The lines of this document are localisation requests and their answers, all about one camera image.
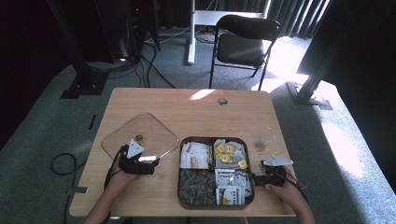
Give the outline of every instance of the clear container lid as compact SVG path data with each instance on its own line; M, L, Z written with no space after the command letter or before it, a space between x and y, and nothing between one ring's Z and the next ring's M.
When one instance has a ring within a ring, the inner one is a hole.
M139 143L145 150L143 161L160 162L178 147L178 137L149 112L143 112L122 124L102 139L102 149L114 160L122 146L130 145L132 139L143 137Z

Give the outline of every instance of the chair frame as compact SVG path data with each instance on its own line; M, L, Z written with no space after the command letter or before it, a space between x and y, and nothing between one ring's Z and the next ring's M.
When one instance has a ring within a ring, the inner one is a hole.
M212 81L215 66L224 66L224 67L233 67L233 68L242 68L254 70L254 73L251 77L255 77L257 71L262 67L254 66L251 64L243 64L243 63L226 63L222 62L217 58L218 53L218 44L219 44L219 31L227 31L232 35L238 35L245 39L260 39L270 41L270 45L267 50L263 54L264 57L264 68L262 70L262 78L260 80L259 91L262 89L262 81L264 80L267 64L271 55L271 48L275 44L276 40L279 38L280 34L280 24L277 21L267 20L264 18L248 18L242 17L238 15L226 15L223 16L215 26L215 43L213 47L213 55L212 55L212 64L210 70L210 80L209 80L209 89L212 89Z

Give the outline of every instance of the white desk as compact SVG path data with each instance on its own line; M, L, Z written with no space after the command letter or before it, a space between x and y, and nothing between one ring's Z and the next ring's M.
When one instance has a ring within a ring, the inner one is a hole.
M189 64L194 64L195 59L195 25L216 25L218 20L225 15L239 15L252 18L263 18L264 13L233 12L233 11L205 11L195 10L195 0L191 0L191 38L189 48Z

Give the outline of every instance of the stand base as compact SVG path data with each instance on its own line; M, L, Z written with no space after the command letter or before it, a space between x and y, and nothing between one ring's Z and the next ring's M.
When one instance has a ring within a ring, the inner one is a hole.
M293 98L293 101L297 105L318 105L320 109L322 110L332 110L332 106L330 105L330 102L328 100L325 100L319 92L315 92L310 99L308 100L302 100L299 98L299 91L303 84L299 84L296 82L287 82L289 91L291 94L291 97Z
M61 99L78 99L80 95L101 95L106 85L108 73L94 72L92 83L81 85L80 75L77 74L69 90L62 93Z

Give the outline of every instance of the wooden table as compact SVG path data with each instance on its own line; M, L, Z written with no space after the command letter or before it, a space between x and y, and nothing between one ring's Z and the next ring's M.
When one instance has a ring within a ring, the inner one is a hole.
M227 105L220 105L224 98ZM101 148L102 139L141 112L149 112L177 135L238 137L246 142L250 167L264 175L260 161L272 154L289 158L271 96L263 91L216 91L182 89L116 88L79 181L87 193L76 193L72 216L85 217L103 192L112 160ZM254 133L270 127L276 138L264 151L254 149ZM154 175L142 177L119 197L112 216L120 217L273 217L295 216L291 209L263 187L255 187L255 199L244 210L187 210L177 198L179 148L156 167Z

